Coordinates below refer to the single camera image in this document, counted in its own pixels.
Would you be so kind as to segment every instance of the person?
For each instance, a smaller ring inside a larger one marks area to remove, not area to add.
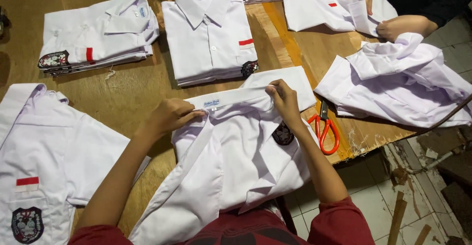
[[[387,0],[397,11],[398,17],[383,21],[377,26],[377,34],[394,42],[405,32],[428,37],[462,12],[472,0]],[[367,13],[372,15],[372,0],[366,0]]]
[[[287,127],[298,139],[321,201],[320,213],[311,222],[308,240],[289,232],[276,213],[253,209],[241,215],[237,212],[221,213],[219,218],[205,226],[195,237],[180,244],[374,244],[362,212],[353,204],[343,181],[302,122],[296,91],[280,79],[271,82],[266,92],[272,97]],[[180,99],[163,100],[158,105],[149,119],[138,128],[85,207],[69,245],[132,245],[116,225],[133,178],[154,142],[165,133],[204,115],[194,109],[192,104]]]

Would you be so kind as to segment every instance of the maroon shirt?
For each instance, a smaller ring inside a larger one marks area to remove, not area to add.
[[[267,210],[241,215],[221,214],[197,235],[179,245],[354,245],[374,244],[369,226],[351,197],[321,203],[311,221],[308,240],[293,235]],[[99,225],[78,229],[68,245],[133,245],[117,227]]]

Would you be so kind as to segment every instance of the shirt collar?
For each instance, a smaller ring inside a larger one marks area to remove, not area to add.
[[[105,13],[109,14],[109,21],[105,27],[105,34],[115,33],[142,33],[150,21],[150,7],[147,0],[119,0],[120,3],[109,8]],[[125,16],[123,13],[129,7],[136,5],[137,12]]]
[[[210,6],[203,9],[198,0],[176,0],[176,4],[184,13],[193,28],[197,28],[207,15],[219,26],[223,25],[231,0],[212,0]]]

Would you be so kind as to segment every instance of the embroidered emblem patch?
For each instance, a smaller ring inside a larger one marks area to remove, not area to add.
[[[253,62],[249,61],[243,64],[243,67],[241,68],[241,73],[243,74],[244,78],[247,78],[258,69],[259,69],[259,63],[257,62],[257,60]]]
[[[21,244],[31,244],[39,240],[44,232],[41,209],[32,206],[28,209],[18,208],[13,211],[11,231]]]
[[[282,122],[272,133],[275,142],[280,145],[289,145],[295,138],[292,131]]]
[[[38,68],[48,68],[55,66],[68,65],[69,53],[67,50],[48,53],[41,57],[38,61]]]

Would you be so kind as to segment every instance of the wooden table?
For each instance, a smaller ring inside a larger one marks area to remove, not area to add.
[[[153,44],[153,56],[113,67],[116,75],[108,80],[107,68],[58,78],[46,77],[37,68],[43,45],[44,14],[88,7],[102,1],[106,0],[0,0],[0,6],[6,9],[11,21],[11,27],[0,40],[0,97],[15,83],[45,83],[48,89],[65,94],[72,107],[130,137],[139,122],[164,98],[185,99],[241,85],[241,80],[216,81],[186,88],[176,85],[158,0],[148,0],[161,31]],[[356,31],[333,32],[326,26],[303,32],[287,31],[282,2],[247,5],[246,12],[260,70],[301,65],[313,88],[336,55],[351,55],[360,48],[362,40],[373,41]],[[307,119],[319,110],[320,102],[302,116]],[[327,156],[331,163],[367,153],[412,133],[378,119],[336,118],[332,111],[329,117],[335,121],[341,134],[339,150]],[[327,148],[331,142],[327,139]],[[148,201],[176,164],[170,135],[157,142],[149,156],[154,159],[133,187],[119,223],[125,235],[132,230]]]

